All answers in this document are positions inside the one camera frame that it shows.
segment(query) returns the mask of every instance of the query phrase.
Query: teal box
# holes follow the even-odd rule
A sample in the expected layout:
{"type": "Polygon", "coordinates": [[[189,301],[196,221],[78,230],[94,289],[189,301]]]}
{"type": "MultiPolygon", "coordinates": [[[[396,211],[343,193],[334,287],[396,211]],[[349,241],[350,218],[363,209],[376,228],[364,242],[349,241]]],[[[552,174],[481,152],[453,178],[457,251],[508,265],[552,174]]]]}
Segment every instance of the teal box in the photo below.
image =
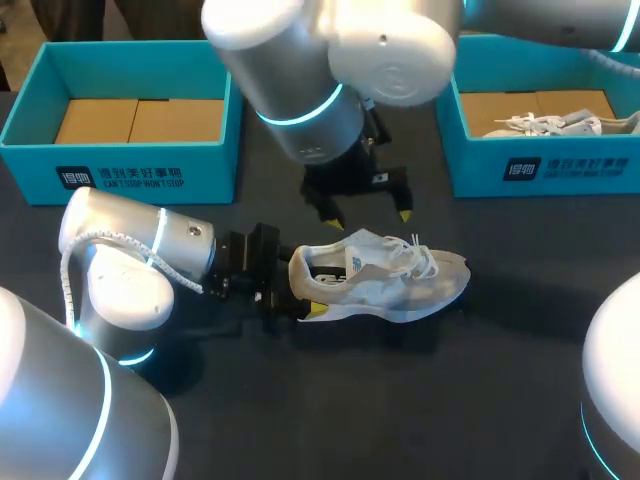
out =
{"type": "MultiPolygon", "coordinates": [[[[640,192],[640,136],[474,138],[459,96],[602,89],[617,118],[626,118],[640,110],[637,79],[608,70],[579,50],[495,35],[461,36],[458,48],[454,77],[436,101],[457,197],[640,192]]],[[[640,67],[637,54],[613,58],[640,67]]]]}
{"type": "Polygon", "coordinates": [[[0,153],[31,205],[82,184],[153,204],[233,201],[242,95],[206,41],[46,43],[0,153]],[[219,142],[55,145],[74,98],[224,99],[219,142]]]}

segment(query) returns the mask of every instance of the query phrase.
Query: box logo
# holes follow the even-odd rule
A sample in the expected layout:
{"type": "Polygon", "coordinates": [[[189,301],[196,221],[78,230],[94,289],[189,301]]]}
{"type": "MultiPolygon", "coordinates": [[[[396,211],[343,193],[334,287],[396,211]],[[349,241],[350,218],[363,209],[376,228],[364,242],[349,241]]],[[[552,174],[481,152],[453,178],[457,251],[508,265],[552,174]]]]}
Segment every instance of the box logo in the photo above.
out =
{"type": "Polygon", "coordinates": [[[91,171],[87,167],[56,167],[56,172],[62,186],[67,190],[77,190],[80,187],[96,188],[91,171]]]}
{"type": "Polygon", "coordinates": [[[536,178],[541,162],[540,157],[511,158],[502,180],[505,182],[533,180],[536,178]]]}

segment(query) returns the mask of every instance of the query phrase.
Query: cardboard box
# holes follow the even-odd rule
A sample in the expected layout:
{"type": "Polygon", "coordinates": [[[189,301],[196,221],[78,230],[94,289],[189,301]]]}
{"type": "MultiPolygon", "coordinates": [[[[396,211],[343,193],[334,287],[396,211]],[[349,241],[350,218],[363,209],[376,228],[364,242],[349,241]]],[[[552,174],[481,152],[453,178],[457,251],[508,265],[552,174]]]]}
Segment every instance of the cardboard box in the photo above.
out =
{"type": "Polygon", "coordinates": [[[65,205],[85,185],[152,204],[230,203],[241,121],[242,95],[206,41],[46,43],[0,153],[32,205],[65,205]],[[162,116],[138,118],[154,100],[162,116]],[[134,133],[144,143],[129,143],[134,133]]]}
{"type": "Polygon", "coordinates": [[[127,143],[137,100],[71,100],[56,144],[127,143]]]}
{"type": "MultiPolygon", "coordinates": [[[[616,58],[640,67],[638,55],[616,58]]],[[[495,112],[469,120],[465,110],[480,111],[483,97],[466,94],[499,94],[484,97],[505,100],[496,108],[516,98],[510,95],[535,94],[540,113],[547,115],[589,108],[599,116],[627,118],[640,111],[636,79],[602,67],[577,49],[496,35],[462,36],[454,77],[436,100],[436,111],[457,197],[640,193],[640,136],[479,138],[474,133],[481,134],[479,125],[486,128],[495,112]]]]}
{"type": "Polygon", "coordinates": [[[223,118],[221,100],[143,100],[129,143],[217,142],[223,118]]]}

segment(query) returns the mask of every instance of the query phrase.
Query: shoelace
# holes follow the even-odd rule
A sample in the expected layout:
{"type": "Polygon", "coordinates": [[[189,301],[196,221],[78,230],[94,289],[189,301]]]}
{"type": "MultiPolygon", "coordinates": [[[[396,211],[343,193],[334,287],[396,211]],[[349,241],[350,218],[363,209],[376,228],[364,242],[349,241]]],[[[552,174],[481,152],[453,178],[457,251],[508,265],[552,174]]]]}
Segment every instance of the shoelace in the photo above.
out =
{"type": "Polygon", "coordinates": [[[398,258],[404,253],[411,255],[411,262],[409,265],[399,272],[392,274],[393,277],[400,277],[406,275],[407,277],[413,277],[414,272],[420,272],[418,276],[413,277],[418,280],[424,278],[433,278],[440,272],[440,267],[436,263],[435,258],[431,254],[425,245],[420,245],[418,235],[411,235],[413,245],[409,242],[398,237],[384,237],[387,240],[384,243],[385,247],[394,247],[390,253],[391,258],[398,258]]]}
{"type": "Polygon", "coordinates": [[[562,127],[566,124],[560,117],[549,116],[536,118],[529,112],[526,117],[511,117],[509,120],[496,120],[505,123],[511,130],[523,132],[527,137],[544,135],[562,135],[562,127]]]}

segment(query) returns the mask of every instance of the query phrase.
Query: shoe logo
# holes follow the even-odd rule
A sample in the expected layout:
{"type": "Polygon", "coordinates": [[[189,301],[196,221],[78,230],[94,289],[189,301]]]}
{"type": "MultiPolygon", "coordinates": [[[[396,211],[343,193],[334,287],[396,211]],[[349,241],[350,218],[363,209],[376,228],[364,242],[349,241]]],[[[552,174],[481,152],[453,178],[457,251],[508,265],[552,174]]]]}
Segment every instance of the shoe logo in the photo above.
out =
{"type": "Polygon", "coordinates": [[[316,282],[324,283],[325,285],[338,285],[347,281],[347,277],[344,275],[316,275],[316,282]]]}
{"type": "Polygon", "coordinates": [[[358,273],[360,270],[362,270],[362,260],[353,257],[353,271],[358,273]]]}

